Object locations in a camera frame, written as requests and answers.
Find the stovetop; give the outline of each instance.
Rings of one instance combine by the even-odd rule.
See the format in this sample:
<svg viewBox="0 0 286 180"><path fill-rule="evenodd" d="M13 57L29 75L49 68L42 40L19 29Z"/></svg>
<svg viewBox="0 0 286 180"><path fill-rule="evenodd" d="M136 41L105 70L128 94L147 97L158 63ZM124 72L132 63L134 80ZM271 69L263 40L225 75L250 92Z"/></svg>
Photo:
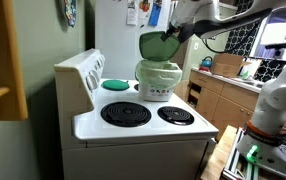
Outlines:
<svg viewBox="0 0 286 180"><path fill-rule="evenodd" d="M168 102L145 101L139 97L134 86L135 80L128 81L130 88L124 91L111 91L99 86L93 93L94 110L75 116L73 119L74 135L80 140L95 140L106 138L129 138L165 135L198 135L207 134L214 137L218 130L194 111L189 105L175 94ZM151 119L137 127L119 127L106 122L101 116L101 110L108 104L116 102L136 103L147 108ZM158 110L164 106L181 108L193 116L193 123L180 126L163 120Z"/></svg>

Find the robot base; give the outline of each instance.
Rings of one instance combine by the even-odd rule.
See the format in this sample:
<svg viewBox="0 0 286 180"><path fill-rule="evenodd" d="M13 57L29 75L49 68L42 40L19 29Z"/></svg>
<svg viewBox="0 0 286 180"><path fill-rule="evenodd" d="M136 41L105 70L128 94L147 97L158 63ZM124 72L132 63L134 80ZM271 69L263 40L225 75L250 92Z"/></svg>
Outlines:
<svg viewBox="0 0 286 180"><path fill-rule="evenodd" d="M236 148L249 163L286 178L285 145L273 147L244 135Z"/></svg>

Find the stove burner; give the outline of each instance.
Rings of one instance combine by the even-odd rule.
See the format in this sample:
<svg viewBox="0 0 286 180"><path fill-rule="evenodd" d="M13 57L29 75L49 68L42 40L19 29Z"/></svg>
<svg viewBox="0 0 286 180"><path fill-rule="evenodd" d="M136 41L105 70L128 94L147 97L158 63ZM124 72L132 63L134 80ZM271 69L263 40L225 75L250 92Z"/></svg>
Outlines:
<svg viewBox="0 0 286 180"><path fill-rule="evenodd" d="M139 91L139 84L135 84L135 85L134 85L134 89L137 90L137 91Z"/></svg>
<svg viewBox="0 0 286 180"><path fill-rule="evenodd" d="M161 107L157 114L165 121L176 125L190 125L194 122L194 117L189 112L178 107Z"/></svg>
<svg viewBox="0 0 286 180"><path fill-rule="evenodd" d="M144 106L130 102L116 102L101 110L102 118L115 126L137 127L150 121L151 112Z"/></svg>

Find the wall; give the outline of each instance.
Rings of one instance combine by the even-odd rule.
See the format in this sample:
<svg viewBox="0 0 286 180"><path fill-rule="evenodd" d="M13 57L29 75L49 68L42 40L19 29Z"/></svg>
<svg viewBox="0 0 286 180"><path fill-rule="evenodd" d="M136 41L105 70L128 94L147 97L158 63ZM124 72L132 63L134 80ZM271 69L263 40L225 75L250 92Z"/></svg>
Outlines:
<svg viewBox="0 0 286 180"><path fill-rule="evenodd" d="M220 18L224 19L235 14L236 7L231 6L220 6ZM229 32L222 33L216 36L215 40L208 40L208 45L217 51L223 51L229 37ZM190 76L190 71L192 67L199 67L199 64L206 56L214 57L215 53L207 49L203 44L202 40L197 36L193 35L187 42L186 54L181 55L181 61L179 64L183 64L183 80L187 80Z"/></svg>
<svg viewBox="0 0 286 180"><path fill-rule="evenodd" d="M252 6L253 0L236 0L235 6L238 7L237 14L242 13L246 10L248 10ZM261 24L258 24L255 26L255 23L246 25L244 27L235 29L231 31L230 36L228 38L225 50L233 48L236 44L239 44L239 42L247 36L249 32L252 31L251 35L248 37L248 39L245 41L241 47L236 48L231 54L236 54L240 56L254 56L255 49L252 51L252 48L256 48L258 46L258 43L260 42L260 36L262 34L262 30L265 27L266 20L263 20ZM266 82L272 78L277 78L278 75L282 72L283 67L286 65L286 61L278 61L278 60L267 60L263 59L261 65L259 66L254 79Z"/></svg>
<svg viewBox="0 0 286 180"><path fill-rule="evenodd" d="M180 49L177 51L177 53L171 59L171 62L177 63L177 65L181 69L183 69L183 66L184 66L184 59L185 59L188 44L189 44L189 41L185 41L183 44L181 44Z"/></svg>
<svg viewBox="0 0 286 180"><path fill-rule="evenodd" d="M91 47L85 37L94 35L85 36L88 1L77 1L74 28L57 2L14 0L29 118L0 122L0 180L63 179L53 65Z"/></svg>

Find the stove control panel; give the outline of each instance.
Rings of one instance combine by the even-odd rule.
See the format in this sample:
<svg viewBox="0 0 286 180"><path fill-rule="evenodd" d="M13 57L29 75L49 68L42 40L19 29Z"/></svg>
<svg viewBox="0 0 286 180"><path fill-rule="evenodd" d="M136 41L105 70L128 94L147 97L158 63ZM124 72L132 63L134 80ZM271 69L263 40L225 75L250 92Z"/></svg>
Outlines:
<svg viewBox="0 0 286 180"><path fill-rule="evenodd" d="M54 65L59 111L78 109L76 114L81 114L94 109L104 62L100 51L91 49Z"/></svg>

